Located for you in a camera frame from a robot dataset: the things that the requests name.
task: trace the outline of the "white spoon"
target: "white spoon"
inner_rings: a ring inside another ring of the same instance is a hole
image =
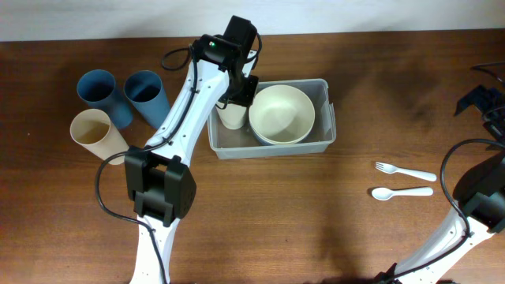
[[[386,201],[393,196],[431,196],[433,189],[422,187],[416,189],[390,190],[386,188],[376,188],[372,190],[372,196],[377,200]]]

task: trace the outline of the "plastic cup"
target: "plastic cup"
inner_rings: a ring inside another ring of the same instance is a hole
[[[128,151],[125,139],[102,110],[90,109],[79,113],[70,125],[70,136],[102,160],[121,151]],[[124,161],[125,157],[119,157],[109,164],[119,165]]]
[[[132,110],[117,88],[114,76],[105,70],[84,74],[77,83],[77,94],[90,107],[105,111],[119,129],[133,120]]]
[[[154,129],[161,126],[170,111],[161,78],[152,71],[130,76],[125,82],[125,95]]]
[[[224,103],[217,102],[217,105],[223,107]],[[235,130],[244,126],[247,118],[247,107],[229,103],[224,110],[220,110],[218,107],[216,109],[221,122],[226,128]]]

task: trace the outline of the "plastic container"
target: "plastic container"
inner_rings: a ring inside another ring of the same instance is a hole
[[[337,138],[335,110],[328,101],[328,83],[323,79],[262,82],[264,88],[285,84],[302,90],[312,101],[316,120],[310,134],[298,144],[263,146],[254,137],[249,122],[237,130],[226,128],[214,108],[208,118],[208,136],[212,150],[220,159],[259,158],[277,155],[321,153]]]

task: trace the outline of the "wooden table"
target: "wooden table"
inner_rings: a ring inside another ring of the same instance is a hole
[[[69,135],[87,106],[76,84],[92,69],[120,85],[141,69],[157,72],[173,103],[186,71],[161,69],[162,55],[193,39],[111,39],[0,43],[2,146],[1,283],[127,283],[137,228],[105,215],[92,182],[100,160]],[[438,183],[386,175],[379,160],[438,173],[460,140],[490,138],[457,100],[497,83],[473,64],[503,60],[505,30],[362,32],[265,36],[254,74],[261,81],[323,78],[330,85],[337,140],[323,154],[219,160],[207,129],[191,171],[195,203],[176,234],[173,282],[300,283],[375,276],[420,247],[450,205]],[[124,138],[154,133],[136,114]],[[493,155],[468,146],[448,167],[450,188]],[[375,186],[432,186],[432,197],[379,202]],[[130,216],[122,166],[106,168],[103,198]],[[476,247],[448,273],[461,283],[503,283],[505,238]]]

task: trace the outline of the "white bowl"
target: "white bowl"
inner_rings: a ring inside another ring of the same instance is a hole
[[[286,85],[265,88],[249,108],[251,128],[263,144],[298,143],[310,133],[315,119],[309,97]]]

